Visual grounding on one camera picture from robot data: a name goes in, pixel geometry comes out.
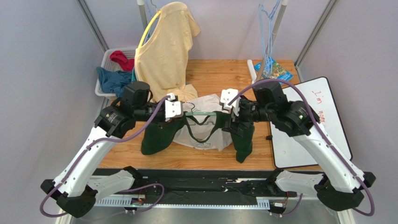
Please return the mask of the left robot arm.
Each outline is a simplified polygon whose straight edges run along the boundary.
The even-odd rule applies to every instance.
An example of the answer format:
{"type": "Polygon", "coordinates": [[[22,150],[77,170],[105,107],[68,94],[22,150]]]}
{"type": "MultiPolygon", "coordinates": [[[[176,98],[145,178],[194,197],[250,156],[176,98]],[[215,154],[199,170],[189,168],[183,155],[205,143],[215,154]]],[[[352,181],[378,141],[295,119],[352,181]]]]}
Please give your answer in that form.
{"type": "Polygon", "coordinates": [[[64,215],[81,218],[97,201],[115,193],[134,191],[135,181],[142,175],[131,166],[97,180],[93,180],[92,175],[117,143],[129,140],[126,133],[138,121],[148,127],[153,122],[167,121],[169,112],[180,110],[174,93],[168,93],[156,103],[151,101],[153,96],[146,82],[128,84],[120,97],[101,110],[85,144],[70,164],[56,178],[42,182],[45,199],[54,199],[64,215]]]}

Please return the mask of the green and white t-shirt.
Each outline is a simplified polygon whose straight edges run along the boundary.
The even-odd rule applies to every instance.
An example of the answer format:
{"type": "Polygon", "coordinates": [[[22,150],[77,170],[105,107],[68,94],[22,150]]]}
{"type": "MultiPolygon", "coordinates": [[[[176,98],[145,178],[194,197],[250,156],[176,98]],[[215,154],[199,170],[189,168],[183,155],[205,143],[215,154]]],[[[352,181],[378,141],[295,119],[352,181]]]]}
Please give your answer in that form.
{"type": "Polygon", "coordinates": [[[253,123],[240,124],[242,136],[224,131],[230,121],[230,114],[222,110],[220,98],[216,94],[195,98],[184,103],[185,112],[213,112],[213,116],[183,116],[165,124],[150,124],[144,133],[141,145],[143,155],[158,153],[170,146],[172,142],[199,149],[217,149],[222,151],[230,144],[236,150],[235,159],[243,163],[253,150],[253,123]]]}

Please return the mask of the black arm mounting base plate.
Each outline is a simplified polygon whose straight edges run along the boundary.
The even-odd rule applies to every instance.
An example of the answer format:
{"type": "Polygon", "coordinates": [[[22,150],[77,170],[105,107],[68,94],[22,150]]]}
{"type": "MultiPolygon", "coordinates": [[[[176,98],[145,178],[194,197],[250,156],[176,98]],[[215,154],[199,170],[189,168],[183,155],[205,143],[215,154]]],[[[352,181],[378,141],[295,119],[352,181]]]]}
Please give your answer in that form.
{"type": "Polygon", "coordinates": [[[132,189],[148,203],[254,205],[257,197],[295,198],[267,182],[271,171],[141,169],[132,189]]]}

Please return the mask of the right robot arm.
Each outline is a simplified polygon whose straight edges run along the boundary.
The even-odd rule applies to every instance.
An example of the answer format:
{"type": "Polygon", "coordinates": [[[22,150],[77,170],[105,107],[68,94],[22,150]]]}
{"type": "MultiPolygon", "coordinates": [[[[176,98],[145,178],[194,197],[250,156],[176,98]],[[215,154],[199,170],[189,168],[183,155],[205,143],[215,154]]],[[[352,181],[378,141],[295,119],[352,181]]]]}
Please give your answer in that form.
{"type": "Polygon", "coordinates": [[[321,174],[310,175],[276,169],[268,182],[283,192],[314,195],[335,211],[359,211],[359,205],[367,197],[370,211],[366,215],[372,216],[375,203],[370,187],[375,175],[359,169],[341,152],[300,90],[296,90],[300,99],[290,101],[279,79],[263,79],[249,89],[255,95],[253,101],[237,89],[221,92],[220,104],[231,116],[225,130],[242,136],[243,125],[270,122],[304,147],[323,170],[321,174]]]}

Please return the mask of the green plastic hanger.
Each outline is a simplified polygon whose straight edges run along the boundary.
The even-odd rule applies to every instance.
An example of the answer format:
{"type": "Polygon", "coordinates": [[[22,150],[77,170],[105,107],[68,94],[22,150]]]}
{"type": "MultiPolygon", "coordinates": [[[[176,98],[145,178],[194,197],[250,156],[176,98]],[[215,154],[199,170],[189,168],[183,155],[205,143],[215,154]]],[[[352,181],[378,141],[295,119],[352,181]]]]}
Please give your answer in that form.
{"type": "Polygon", "coordinates": [[[207,125],[210,117],[216,117],[216,112],[202,112],[197,110],[196,105],[192,102],[185,102],[184,105],[188,105],[188,110],[184,111],[184,116],[188,120],[188,124],[191,126],[196,125],[207,125]]]}

